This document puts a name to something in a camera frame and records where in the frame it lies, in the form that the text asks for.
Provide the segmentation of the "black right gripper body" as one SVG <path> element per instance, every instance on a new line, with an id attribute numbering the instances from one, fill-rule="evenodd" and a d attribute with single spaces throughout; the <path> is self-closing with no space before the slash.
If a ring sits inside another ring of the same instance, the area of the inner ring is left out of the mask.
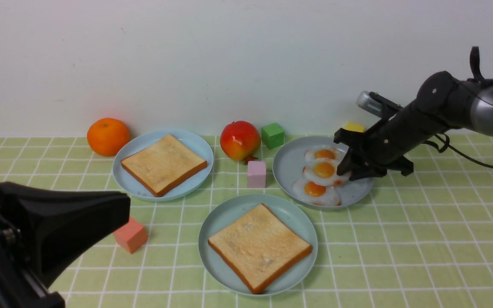
<path id="1" fill-rule="evenodd" d="M 334 135 L 335 143 L 348 146 L 346 156 L 337 168 L 338 175 L 349 175 L 350 181 L 382 178 L 388 170 L 403 176 L 413 173 L 413 163 L 405 154 L 414 146 L 415 117 L 396 115 L 388 121 L 378 121 L 359 133 L 340 128 Z"/>

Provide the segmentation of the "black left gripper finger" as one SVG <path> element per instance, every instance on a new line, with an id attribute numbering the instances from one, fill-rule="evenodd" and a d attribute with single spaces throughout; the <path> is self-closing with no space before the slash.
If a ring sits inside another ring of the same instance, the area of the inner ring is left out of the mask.
<path id="1" fill-rule="evenodd" d="M 94 244 L 129 222 L 119 191 L 71 192 L 0 183 L 0 243 L 46 287 Z"/>

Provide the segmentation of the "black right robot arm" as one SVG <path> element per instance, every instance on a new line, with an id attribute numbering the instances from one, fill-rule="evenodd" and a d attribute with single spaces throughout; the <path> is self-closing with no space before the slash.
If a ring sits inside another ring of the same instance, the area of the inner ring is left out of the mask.
<path id="1" fill-rule="evenodd" d="M 388 170 L 397 170 L 406 177 L 413 172 L 413 163 L 405 154 L 420 144 L 440 153 L 452 149 L 449 130 L 493 136 L 493 79 L 481 74 L 477 46 L 472 47 L 469 62 L 472 78 L 458 80 L 449 72 L 437 72 L 405 107 L 378 93 L 362 92 L 357 105 L 379 121 L 361 133 L 341 128 L 334 134 L 335 143 L 348 147 L 337 174 L 354 181 L 382 178 Z"/>

